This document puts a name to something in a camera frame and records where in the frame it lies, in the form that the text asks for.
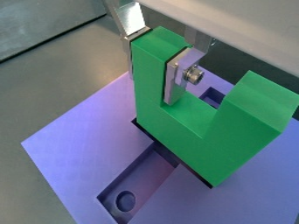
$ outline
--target rectangular slot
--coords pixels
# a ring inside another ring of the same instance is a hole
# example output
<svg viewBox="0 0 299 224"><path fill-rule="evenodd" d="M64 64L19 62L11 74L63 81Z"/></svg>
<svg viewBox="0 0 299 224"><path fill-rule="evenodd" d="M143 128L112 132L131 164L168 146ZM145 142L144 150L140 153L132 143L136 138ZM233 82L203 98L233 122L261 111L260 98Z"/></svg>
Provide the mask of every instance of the rectangular slot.
<svg viewBox="0 0 299 224"><path fill-rule="evenodd" d="M119 224L129 222L177 166L171 158L169 163L156 151L163 153L161 145L152 143L97 196Z"/></svg>
<svg viewBox="0 0 299 224"><path fill-rule="evenodd" d="M200 99L207 102L215 109L217 109L224 96L225 95L217 89L209 87L200 96Z"/></svg>

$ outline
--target purple platform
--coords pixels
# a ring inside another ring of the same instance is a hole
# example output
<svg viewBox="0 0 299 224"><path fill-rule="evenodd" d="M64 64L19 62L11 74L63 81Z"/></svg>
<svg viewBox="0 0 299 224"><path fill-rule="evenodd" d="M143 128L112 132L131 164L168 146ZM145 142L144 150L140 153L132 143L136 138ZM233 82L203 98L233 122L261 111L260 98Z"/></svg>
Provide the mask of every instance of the purple platform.
<svg viewBox="0 0 299 224"><path fill-rule="evenodd" d="M201 95L209 87L223 94L232 88L205 72L188 89ZM135 117L125 74L23 142L77 223L116 223L97 196L152 143L131 123ZM292 120L219 187L209 189L179 165L129 223L294 224L298 213L299 122Z"/></svg>

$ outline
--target metal clamp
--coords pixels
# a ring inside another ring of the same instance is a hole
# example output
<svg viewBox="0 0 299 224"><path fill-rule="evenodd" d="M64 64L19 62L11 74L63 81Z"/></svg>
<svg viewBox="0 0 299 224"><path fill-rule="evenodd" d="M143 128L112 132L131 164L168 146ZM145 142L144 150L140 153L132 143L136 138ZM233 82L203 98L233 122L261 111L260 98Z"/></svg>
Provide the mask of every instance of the metal clamp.
<svg viewBox="0 0 299 224"><path fill-rule="evenodd" d="M127 67L133 79L131 41L144 35L151 29L145 26L140 4L133 0L105 0L112 18L120 31L123 48L127 55Z"/></svg>

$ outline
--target green block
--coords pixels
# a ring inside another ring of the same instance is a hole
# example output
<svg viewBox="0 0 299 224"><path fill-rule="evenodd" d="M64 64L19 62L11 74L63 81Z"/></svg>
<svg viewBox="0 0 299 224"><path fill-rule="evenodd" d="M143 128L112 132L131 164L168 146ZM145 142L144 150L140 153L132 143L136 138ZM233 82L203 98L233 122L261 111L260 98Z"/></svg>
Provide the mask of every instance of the green block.
<svg viewBox="0 0 299 224"><path fill-rule="evenodd" d="M169 106L164 103L165 64L188 44L157 27L131 47L136 120L216 186L283 132L299 95L247 72L219 110L188 92Z"/></svg>

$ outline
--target metal plate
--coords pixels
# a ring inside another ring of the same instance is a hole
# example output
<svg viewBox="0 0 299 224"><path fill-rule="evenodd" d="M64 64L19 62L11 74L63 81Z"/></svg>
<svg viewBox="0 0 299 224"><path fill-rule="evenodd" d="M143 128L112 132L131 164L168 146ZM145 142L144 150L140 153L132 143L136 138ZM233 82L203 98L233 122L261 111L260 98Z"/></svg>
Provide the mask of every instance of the metal plate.
<svg viewBox="0 0 299 224"><path fill-rule="evenodd" d="M104 14L96 0L1 1L0 61Z"/></svg>
<svg viewBox="0 0 299 224"><path fill-rule="evenodd" d="M299 1L137 2L299 77Z"/></svg>
<svg viewBox="0 0 299 224"><path fill-rule="evenodd" d="M152 143L135 116L125 75L23 142L77 223L115 223L97 196Z"/></svg>
<svg viewBox="0 0 299 224"><path fill-rule="evenodd" d="M232 85L205 72L200 96ZM152 140L132 125L133 85L128 75L95 93L24 142L32 161L77 223L115 223L97 201ZM299 207L299 122L216 188L179 166L129 223L294 223Z"/></svg>

